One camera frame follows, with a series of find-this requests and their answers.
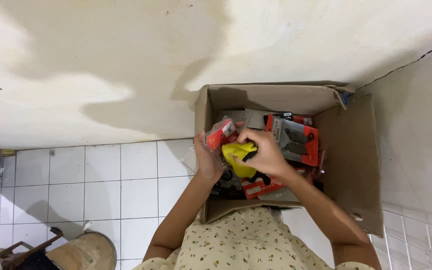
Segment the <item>cardboard box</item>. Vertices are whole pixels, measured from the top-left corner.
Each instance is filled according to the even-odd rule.
[[[195,131],[211,130],[218,112],[253,109],[313,116],[320,147],[326,150],[324,193],[366,231],[383,235],[379,158],[371,95],[349,102],[351,92],[333,85],[205,85],[195,102]],[[299,202],[212,200],[201,209],[201,222],[213,222],[238,209],[255,206],[301,208]]]

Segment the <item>white wall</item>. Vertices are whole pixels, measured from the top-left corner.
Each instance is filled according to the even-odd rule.
[[[432,1],[1,0],[0,148],[193,135],[204,84],[362,86],[432,49]]]
[[[374,96],[383,209],[432,224],[432,52],[361,90]],[[391,235],[390,254],[407,264],[399,215],[385,212],[384,223]],[[414,269],[431,268],[424,252],[430,250],[424,223],[405,219]],[[429,235],[432,241],[432,226]],[[374,239],[385,251],[384,240]],[[394,260],[393,269],[408,267]]]

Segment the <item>metal bucket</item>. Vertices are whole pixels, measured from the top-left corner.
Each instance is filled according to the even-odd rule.
[[[62,270],[114,270],[116,249],[108,237],[99,232],[85,232],[46,256]]]

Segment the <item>floral shirt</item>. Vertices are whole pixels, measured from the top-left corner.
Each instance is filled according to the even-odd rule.
[[[134,270],[330,270],[331,267],[293,236],[286,224],[265,207],[236,211],[211,224],[196,219],[181,248],[167,259],[151,258]],[[346,262],[336,270],[374,270]]]

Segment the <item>white tile floor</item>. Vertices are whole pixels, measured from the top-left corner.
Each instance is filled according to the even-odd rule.
[[[18,241],[37,246],[54,236],[51,226],[71,240],[92,221],[91,230],[113,241],[117,269],[132,269],[192,178],[179,162],[192,145],[192,139],[183,139],[25,150],[5,157],[0,248]]]

